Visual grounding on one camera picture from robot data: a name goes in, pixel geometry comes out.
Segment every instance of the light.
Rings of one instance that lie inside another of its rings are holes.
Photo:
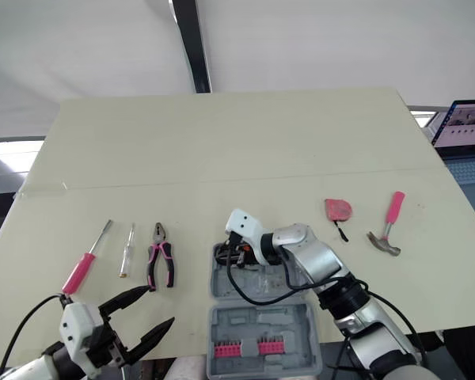
[[[14,173],[26,173],[32,168],[44,141],[0,142],[0,161]]]
[[[436,114],[435,111],[410,111],[410,113],[412,113],[413,118],[421,128],[426,127]]]

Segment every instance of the laptop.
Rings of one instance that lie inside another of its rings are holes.
[[[475,101],[455,101],[431,143],[475,209]]]

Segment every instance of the hammer head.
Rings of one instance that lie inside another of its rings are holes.
[[[374,245],[376,248],[380,249],[383,252],[388,252],[392,256],[399,256],[399,254],[401,253],[401,250],[398,247],[393,247],[385,238],[378,239],[371,232],[367,233],[367,238],[370,239],[371,244]]]

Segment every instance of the hammer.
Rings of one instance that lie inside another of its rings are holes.
[[[367,237],[370,239],[371,244],[383,252],[390,253],[392,256],[398,256],[401,253],[401,250],[398,247],[393,247],[389,244],[389,232],[390,227],[392,227],[392,225],[397,221],[399,210],[401,209],[401,204],[403,203],[404,198],[405,194],[403,192],[394,193],[393,200],[389,206],[389,211],[387,211],[386,228],[381,239],[378,239],[371,232],[367,233]]]

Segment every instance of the white tabletop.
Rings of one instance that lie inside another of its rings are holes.
[[[382,230],[396,190],[406,199],[390,236],[402,253],[393,258],[366,232]],[[325,218],[324,198],[351,203],[349,243]],[[269,228],[311,225],[419,331],[475,325],[475,214],[393,90],[92,99],[62,104],[0,232],[0,359],[19,321],[60,291],[107,219],[115,224],[74,298],[100,304],[145,284],[146,247],[162,222],[175,287],[162,284],[114,314],[112,326],[131,347],[174,316],[147,358],[205,353],[211,247],[225,240],[235,207]],[[131,222],[132,273],[120,279]],[[165,265],[157,270],[161,283]],[[340,340],[329,313],[308,298],[320,341]],[[60,316],[56,302],[38,312],[9,363],[58,340]]]

